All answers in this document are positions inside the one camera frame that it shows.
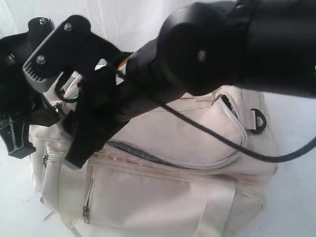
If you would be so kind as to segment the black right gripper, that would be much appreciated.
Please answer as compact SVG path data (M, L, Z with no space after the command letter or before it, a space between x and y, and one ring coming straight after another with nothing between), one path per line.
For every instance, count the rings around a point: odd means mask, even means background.
M64 128L72 135L65 162L81 169L87 160L134 117L173 100L173 86L163 75L156 49L117 51L94 70L100 57L73 57L66 69L83 75L75 111Z

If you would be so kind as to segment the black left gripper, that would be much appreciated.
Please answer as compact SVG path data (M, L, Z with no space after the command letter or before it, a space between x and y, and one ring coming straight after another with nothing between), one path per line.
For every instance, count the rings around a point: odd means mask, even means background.
M29 126L52 126L59 121L55 108L27 82L23 65L46 34L17 34L0 40L0 137L8 155L25 158L36 151Z

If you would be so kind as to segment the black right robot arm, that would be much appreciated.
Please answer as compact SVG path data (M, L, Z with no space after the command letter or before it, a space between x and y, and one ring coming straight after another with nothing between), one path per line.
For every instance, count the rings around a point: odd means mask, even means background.
M129 55L106 40L97 42L86 18L73 15L66 23L73 27L73 52L95 46L108 62L95 76L85 76L76 110L65 121L73 136L65 159L72 167L82 168L132 118L157 107L261 161L290 161L316 146L311 140L287 155L261 155L168 106L186 92L201 96L222 85L315 97L313 0L193 3L170 14L158 37ZM121 72L118 63L126 56Z

